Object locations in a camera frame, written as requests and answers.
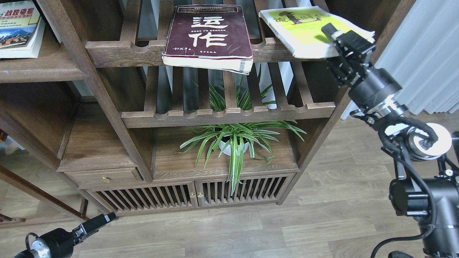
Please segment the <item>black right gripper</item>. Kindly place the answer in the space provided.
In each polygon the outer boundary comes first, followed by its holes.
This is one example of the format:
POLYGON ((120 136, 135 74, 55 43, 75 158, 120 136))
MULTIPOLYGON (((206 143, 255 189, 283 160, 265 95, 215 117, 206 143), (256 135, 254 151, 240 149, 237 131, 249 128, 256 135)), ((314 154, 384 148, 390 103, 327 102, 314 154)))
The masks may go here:
POLYGON ((348 86, 349 97, 360 108, 371 109, 402 89, 383 68, 375 68, 371 56, 375 44, 354 31, 344 33, 332 23, 321 28, 332 41, 338 56, 327 59, 328 68, 340 87, 348 86))

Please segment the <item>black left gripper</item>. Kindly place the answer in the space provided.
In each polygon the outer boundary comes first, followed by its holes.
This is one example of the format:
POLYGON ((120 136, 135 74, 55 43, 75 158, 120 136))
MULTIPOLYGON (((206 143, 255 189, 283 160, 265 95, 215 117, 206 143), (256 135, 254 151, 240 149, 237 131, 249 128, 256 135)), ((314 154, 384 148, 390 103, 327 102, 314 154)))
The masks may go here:
POLYGON ((106 224, 115 221, 118 216, 114 212, 107 215, 100 214, 82 223, 82 226, 67 232, 63 228, 57 228, 41 236, 32 234, 36 239, 32 242, 28 251, 34 258, 69 258, 73 254, 74 246, 82 243, 90 233, 95 233, 106 224))

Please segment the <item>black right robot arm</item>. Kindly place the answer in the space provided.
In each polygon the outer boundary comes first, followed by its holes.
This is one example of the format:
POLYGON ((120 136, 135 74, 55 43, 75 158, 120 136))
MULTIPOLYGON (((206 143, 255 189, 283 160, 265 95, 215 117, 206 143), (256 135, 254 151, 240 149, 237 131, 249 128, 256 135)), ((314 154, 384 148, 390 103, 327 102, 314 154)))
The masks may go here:
POLYGON ((395 178, 389 199, 397 216, 412 217, 420 229, 414 236, 393 237, 373 249, 374 258, 390 242, 422 240, 427 258, 457 258, 459 253, 458 163, 447 153, 458 154, 458 132, 441 124, 405 116, 397 103, 397 81, 370 61, 375 45, 355 31, 341 31, 328 23, 322 32, 337 50, 328 67, 357 105, 351 116, 372 127, 382 150, 394 161, 395 178))

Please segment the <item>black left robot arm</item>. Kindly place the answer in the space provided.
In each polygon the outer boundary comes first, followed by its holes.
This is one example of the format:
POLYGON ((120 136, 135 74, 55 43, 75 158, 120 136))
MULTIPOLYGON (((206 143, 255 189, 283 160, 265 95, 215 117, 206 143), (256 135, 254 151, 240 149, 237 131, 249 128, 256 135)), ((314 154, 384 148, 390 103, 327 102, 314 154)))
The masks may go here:
POLYGON ((117 219, 116 214, 111 212, 89 219, 71 232, 57 228, 41 236, 29 233, 25 238, 26 250, 18 253, 15 258, 69 258, 73 254, 75 245, 82 243, 97 233, 100 228, 117 219))

